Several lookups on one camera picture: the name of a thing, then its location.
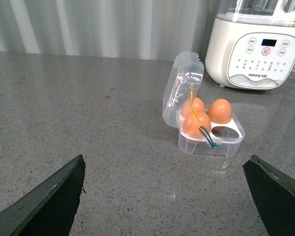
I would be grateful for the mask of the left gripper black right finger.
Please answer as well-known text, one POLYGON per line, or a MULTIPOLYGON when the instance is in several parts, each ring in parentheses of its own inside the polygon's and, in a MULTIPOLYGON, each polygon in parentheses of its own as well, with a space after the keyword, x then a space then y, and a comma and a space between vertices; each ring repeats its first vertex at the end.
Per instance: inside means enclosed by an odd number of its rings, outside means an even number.
POLYGON ((267 233, 295 236, 295 179, 256 155, 243 169, 267 233))

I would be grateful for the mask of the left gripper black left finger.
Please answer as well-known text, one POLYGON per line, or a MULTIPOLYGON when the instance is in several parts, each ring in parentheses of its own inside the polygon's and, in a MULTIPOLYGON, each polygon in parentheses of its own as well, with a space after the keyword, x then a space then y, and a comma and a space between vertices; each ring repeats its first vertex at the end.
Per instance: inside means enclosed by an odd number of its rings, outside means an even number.
POLYGON ((69 235, 84 191, 85 170, 79 154, 0 212, 0 236, 69 235))

